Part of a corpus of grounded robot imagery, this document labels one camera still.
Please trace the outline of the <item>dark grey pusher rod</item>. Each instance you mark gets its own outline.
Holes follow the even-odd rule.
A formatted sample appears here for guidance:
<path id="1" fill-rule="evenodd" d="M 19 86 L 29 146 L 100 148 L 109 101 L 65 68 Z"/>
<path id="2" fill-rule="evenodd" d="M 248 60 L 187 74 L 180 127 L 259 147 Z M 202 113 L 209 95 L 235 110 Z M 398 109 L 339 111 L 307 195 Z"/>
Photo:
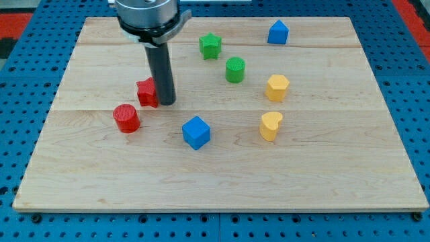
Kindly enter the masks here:
<path id="1" fill-rule="evenodd" d="M 167 43 L 145 46 L 145 52 L 159 103 L 163 106 L 174 104 L 176 92 Z"/>

